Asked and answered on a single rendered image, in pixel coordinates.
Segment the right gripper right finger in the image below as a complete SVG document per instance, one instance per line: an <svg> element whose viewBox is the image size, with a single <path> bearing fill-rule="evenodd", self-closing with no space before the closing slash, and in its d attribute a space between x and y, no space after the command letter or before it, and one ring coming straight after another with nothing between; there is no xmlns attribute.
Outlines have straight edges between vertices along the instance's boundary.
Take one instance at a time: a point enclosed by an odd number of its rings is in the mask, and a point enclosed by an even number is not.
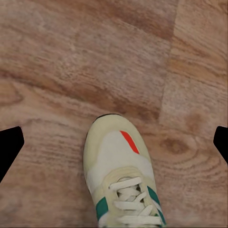
<svg viewBox="0 0 228 228"><path fill-rule="evenodd" d="M228 164L228 128L217 127L213 143Z"/></svg>

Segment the gym shoe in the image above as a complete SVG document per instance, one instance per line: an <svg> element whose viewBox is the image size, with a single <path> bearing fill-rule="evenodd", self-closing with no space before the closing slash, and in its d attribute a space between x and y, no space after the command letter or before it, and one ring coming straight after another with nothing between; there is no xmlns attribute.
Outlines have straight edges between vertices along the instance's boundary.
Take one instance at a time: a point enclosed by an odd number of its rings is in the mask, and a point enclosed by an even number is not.
<svg viewBox="0 0 228 228"><path fill-rule="evenodd" d="M119 114L98 117L83 158L98 228L167 228L148 150L130 121Z"/></svg>

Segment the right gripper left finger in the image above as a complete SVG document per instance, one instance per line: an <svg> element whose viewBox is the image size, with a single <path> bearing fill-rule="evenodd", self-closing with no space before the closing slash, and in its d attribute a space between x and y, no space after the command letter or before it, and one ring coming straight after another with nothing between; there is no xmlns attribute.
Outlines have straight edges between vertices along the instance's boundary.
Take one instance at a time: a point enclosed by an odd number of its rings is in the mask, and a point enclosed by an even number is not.
<svg viewBox="0 0 228 228"><path fill-rule="evenodd" d="M23 132L19 126L0 132L0 182L23 145Z"/></svg>

